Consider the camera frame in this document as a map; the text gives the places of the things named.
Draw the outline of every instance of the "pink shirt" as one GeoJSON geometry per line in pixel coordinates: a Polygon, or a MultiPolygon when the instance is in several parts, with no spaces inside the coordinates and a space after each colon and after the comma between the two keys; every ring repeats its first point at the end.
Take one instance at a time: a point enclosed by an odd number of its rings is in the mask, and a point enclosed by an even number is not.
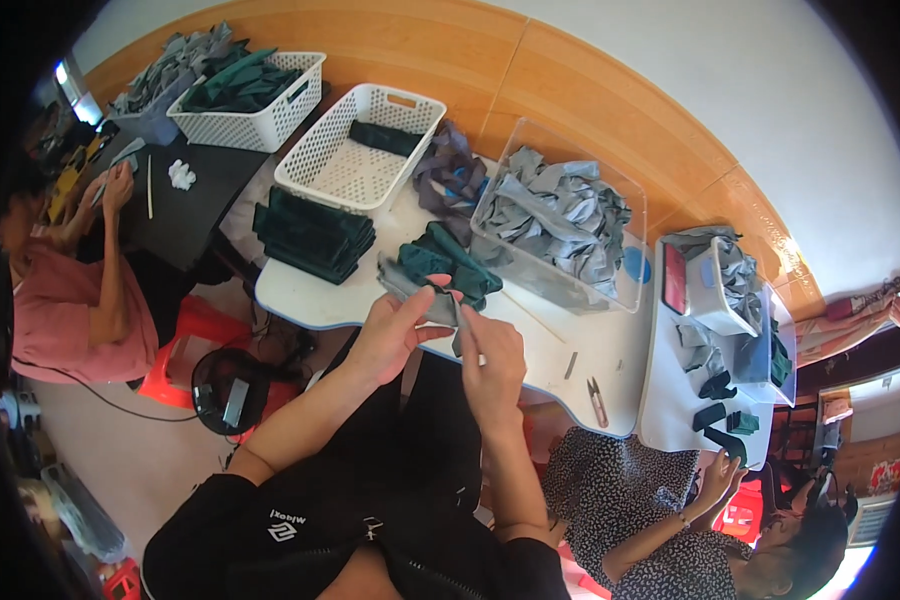
{"type": "Polygon", "coordinates": [[[90,307],[100,303],[104,262],[91,265],[31,240],[30,268],[13,295],[13,369],[27,378],[74,383],[132,381],[154,365],[156,328],[131,266],[120,258],[130,334],[90,347],[90,307]],[[38,366],[27,366],[19,360],[38,366]]]}

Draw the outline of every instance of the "red phone case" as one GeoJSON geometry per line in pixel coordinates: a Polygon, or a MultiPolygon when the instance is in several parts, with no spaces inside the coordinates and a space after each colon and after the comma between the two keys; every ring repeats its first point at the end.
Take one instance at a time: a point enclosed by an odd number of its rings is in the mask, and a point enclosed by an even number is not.
{"type": "Polygon", "coordinates": [[[687,261],[670,244],[663,245],[663,304],[687,314],[687,261]]]}

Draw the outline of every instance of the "curtain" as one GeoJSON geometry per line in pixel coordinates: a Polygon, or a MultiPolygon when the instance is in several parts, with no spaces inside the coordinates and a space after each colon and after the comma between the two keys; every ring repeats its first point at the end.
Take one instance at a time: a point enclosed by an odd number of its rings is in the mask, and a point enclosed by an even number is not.
{"type": "Polygon", "coordinates": [[[900,328],[900,293],[883,295],[851,317],[802,320],[796,324],[796,366],[803,367],[844,353],[887,323],[900,328]]]}

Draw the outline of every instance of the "patterned blouse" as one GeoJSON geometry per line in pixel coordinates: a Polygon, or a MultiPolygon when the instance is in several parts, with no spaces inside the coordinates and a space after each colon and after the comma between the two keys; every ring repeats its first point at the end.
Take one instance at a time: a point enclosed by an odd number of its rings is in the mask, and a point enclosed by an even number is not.
{"type": "Polygon", "coordinates": [[[736,599],[728,551],[749,560],[752,549],[715,531],[681,531],[618,583],[603,569],[608,550],[683,508],[699,456],[579,427],[553,451],[543,478],[547,506],[570,523],[566,541],[576,563],[614,600],[736,599]]]}

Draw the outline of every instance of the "small scissors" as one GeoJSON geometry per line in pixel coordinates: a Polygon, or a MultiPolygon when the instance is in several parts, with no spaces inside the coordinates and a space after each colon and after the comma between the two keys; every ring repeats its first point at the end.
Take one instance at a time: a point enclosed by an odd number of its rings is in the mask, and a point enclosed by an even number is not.
{"type": "Polygon", "coordinates": [[[604,406],[604,397],[600,395],[600,386],[597,385],[596,377],[590,377],[586,380],[586,391],[590,395],[590,402],[593,404],[593,412],[597,414],[597,424],[600,427],[607,427],[611,422],[607,419],[607,409],[604,406]]]}

